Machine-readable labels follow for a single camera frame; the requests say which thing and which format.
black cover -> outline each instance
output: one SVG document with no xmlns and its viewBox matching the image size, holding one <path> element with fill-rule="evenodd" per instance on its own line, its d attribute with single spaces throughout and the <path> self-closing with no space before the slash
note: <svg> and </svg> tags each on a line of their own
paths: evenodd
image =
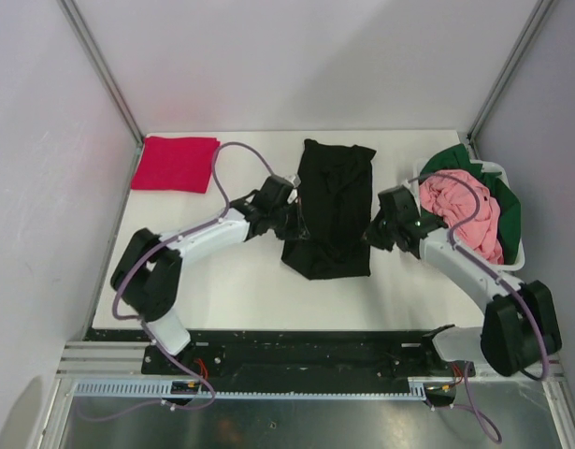
<svg viewBox="0 0 575 449">
<path fill-rule="evenodd" d="M 372 165 L 376 152 L 304 141 L 298 193 L 310 239 L 286 241 L 281 260 L 308 279 L 370 276 Z"/>
</svg>

green cloth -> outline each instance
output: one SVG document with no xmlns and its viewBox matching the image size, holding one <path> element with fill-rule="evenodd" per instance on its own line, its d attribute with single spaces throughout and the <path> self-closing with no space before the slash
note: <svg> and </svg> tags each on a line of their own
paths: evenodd
<svg viewBox="0 0 575 449">
<path fill-rule="evenodd" d="M 503 249 L 506 265 L 515 263 L 522 234 L 522 213 L 520 200 L 498 176 L 501 173 L 483 173 L 482 164 L 470 162 L 464 144 L 460 143 L 435 154 L 424 166 L 421 175 L 439 170 L 461 168 L 480 181 L 491 192 L 501 209 L 497 238 Z"/>
</svg>

pink cloth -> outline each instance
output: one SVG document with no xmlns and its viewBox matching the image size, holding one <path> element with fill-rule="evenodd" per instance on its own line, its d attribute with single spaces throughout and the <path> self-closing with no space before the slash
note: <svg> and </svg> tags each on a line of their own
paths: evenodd
<svg viewBox="0 0 575 449">
<path fill-rule="evenodd" d="M 464 224 L 455 234 L 476 253 L 492 264 L 503 263 L 503 249 L 496 239 L 501 210 L 489 189 L 465 170 L 441 170 L 468 183 L 481 199 L 481 209 L 474 220 Z M 469 217 L 476 208 L 474 196 L 462 184 L 453 180 L 428 178 L 420 186 L 420 203 L 429 212 L 442 217 L 448 227 Z"/>
</svg>

